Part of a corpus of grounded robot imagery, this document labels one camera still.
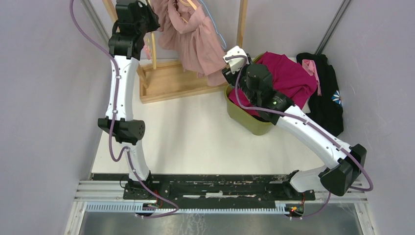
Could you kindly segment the magenta pleated skirt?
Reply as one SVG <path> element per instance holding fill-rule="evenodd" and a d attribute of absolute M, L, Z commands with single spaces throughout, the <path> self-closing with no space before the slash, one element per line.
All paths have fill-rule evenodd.
<path fill-rule="evenodd" d="M 273 76 L 273 92 L 262 106 L 252 105 L 245 95 L 233 88 L 229 99 L 244 111 L 260 121 L 276 122 L 278 115 L 257 108 L 274 109 L 284 112 L 290 105 L 303 108 L 306 101 L 317 90 L 317 82 L 303 67 L 290 60 L 286 55 L 271 52 L 264 53 L 257 62 L 252 64 L 265 65 Z"/>

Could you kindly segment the pink plastic hanger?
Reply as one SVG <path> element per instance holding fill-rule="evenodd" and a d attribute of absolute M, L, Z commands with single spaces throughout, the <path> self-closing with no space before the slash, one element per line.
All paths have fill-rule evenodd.
<path fill-rule="evenodd" d="M 144 40 L 143 50 L 145 51 L 146 58 L 148 60 L 152 60 L 152 44 L 151 44 L 152 42 L 151 42 L 150 37 L 151 37 L 150 34 L 146 34 L 143 39 Z"/>

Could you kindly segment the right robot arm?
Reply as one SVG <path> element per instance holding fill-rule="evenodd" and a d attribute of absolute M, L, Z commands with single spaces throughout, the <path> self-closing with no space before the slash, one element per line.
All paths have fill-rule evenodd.
<path fill-rule="evenodd" d="M 289 200 L 297 199 L 302 192 L 325 189 L 336 196 L 343 196 L 353 188 L 354 181 L 362 173 L 366 149 L 360 145 L 350 146 L 336 138 L 309 118 L 293 100 L 273 88 L 272 74 L 265 65 L 247 64 L 232 71 L 222 69 L 226 81 L 241 90 L 259 116 L 299 139 L 323 162 L 322 167 L 306 171 L 294 171 L 283 185 L 283 195 Z"/>

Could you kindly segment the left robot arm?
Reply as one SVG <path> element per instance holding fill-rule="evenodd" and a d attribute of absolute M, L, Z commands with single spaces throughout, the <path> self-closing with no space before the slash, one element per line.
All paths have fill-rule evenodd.
<path fill-rule="evenodd" d="M 112 65 L 110 100 L 105 117 L 98 119 L 97 124 L 109 135 L 112 160 L 119 162 L 126 155 L 129 176 L 124 188 L 148 199 L 154 193 L 154 186 L 149 182 L 151 171 L 142 146 L 145 122 L 134 119 L 132 101 L 144 36 L 160 25 L 147 0 L 119 0 L 115 11 L 117 20 L 108 41 Z"/>

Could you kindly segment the light blue hanger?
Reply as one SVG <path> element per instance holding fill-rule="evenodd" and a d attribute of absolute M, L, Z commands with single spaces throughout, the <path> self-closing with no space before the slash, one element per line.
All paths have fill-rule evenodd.
<path fill-rule="evenodd" d="M 218 30 L 218 27 L 217 27 L 217 24 L 214 20 L 214 17 L 210 13 L 209 8 L 207 7 L 206 3 L 203 0 L 198 0 L 198 3 L 200 4 L 200 7 L 201 7 L 202 12 L 203 12 L 203 21 L 204 20 L 209 20 L 210 21 L 210 24 L 213 27 L 214 33 L 216 34 L 218 40 L 220 41 L 221 48 L 223 50 L 227 49 L 226 40 L 224 39 L 221 32 Z"/>

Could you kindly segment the light pink skirt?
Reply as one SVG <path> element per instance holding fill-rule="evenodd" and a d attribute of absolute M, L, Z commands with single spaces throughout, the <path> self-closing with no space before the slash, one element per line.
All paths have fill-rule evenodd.
<path fill-rule="evenodd" d="M 152 7 L 159 18 L 159 46 L 176 51 L 183 69 L 207 77 L 207 85 L 224 84 L 225 52 L 202 4 L 197 0 L 154 0 Z"/>

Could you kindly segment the olive green plastic basket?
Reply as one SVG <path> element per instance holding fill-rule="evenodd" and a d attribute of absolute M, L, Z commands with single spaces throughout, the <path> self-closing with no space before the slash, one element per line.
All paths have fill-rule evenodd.
<path fill-rule="evenodd" d="M 229 117 L 243 126 L 253 135 L 262 136 L 270 132 L 270 130 L 274 127 L 272 123 L 256 119 L 229 99 L 229 94 L 232 90 L 233 88 L 231 85 L 227 85 L 224 89 L 224 97 L 227 104 L 227 113 Z"/>

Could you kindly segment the pink cloth on pile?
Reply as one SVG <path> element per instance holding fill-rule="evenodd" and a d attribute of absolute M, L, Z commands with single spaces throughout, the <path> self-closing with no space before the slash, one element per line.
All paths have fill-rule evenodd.
<path fill-rule="evenodd" d="M 318 96 L 322 95 L 321 85 L 320 85 L 320 78 L 318 76 L 317 66 L 314 60 L 310 59 L 303 59 L 301 62 L 303 69 L 310 75 L 315 77 L 317 82 L 317 94 Z"/>

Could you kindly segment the black garment pile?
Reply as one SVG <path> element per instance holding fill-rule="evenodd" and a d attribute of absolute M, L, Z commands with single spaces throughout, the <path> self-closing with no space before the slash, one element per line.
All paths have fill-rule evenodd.
<path fill-rule="evenodd" d="M 334 136 L 344 131 L 343 106 L 336 73 L 324 54 L 300 53 L 296 56 L 301 65 L 303 59 L 314 60 L 317 66 L 322 95 L 315 91 L 308 100 L 310 112 L 307 114 L 317 124 Z"/>

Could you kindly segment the wooden clothes rack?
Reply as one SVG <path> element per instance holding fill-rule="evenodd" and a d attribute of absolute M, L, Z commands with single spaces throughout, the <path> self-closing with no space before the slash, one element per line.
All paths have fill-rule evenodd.
<path fill-rule="evenodd" d="M 115 22 L 115 4 L 106 0 L 104 5 Z M 228 84 L 225 81 L 219 86 L 207 85 L 207 77 L 198 77 L 196 72 L 184 70 L 179 59 L 174 62 L 157 63 L 156 70 L 152 64 L 142 66 L 139 61 L 136 75 L 139 76 L 139 97 L 142 103 L 217 92 Z"/>

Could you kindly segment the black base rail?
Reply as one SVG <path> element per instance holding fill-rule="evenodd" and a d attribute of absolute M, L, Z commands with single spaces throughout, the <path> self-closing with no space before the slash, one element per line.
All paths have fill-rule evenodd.
<path fill-rule="evenodd" d="M 148 192 L 128 174 L 94 173 L 94 181 L 115 181 L 126 200 L 154 200 L 160 209 L 273 209 L 275 201 L 303 204 L 316 199 L 313 190 L 296 191 L 282 175 L 151 174 Z"/>

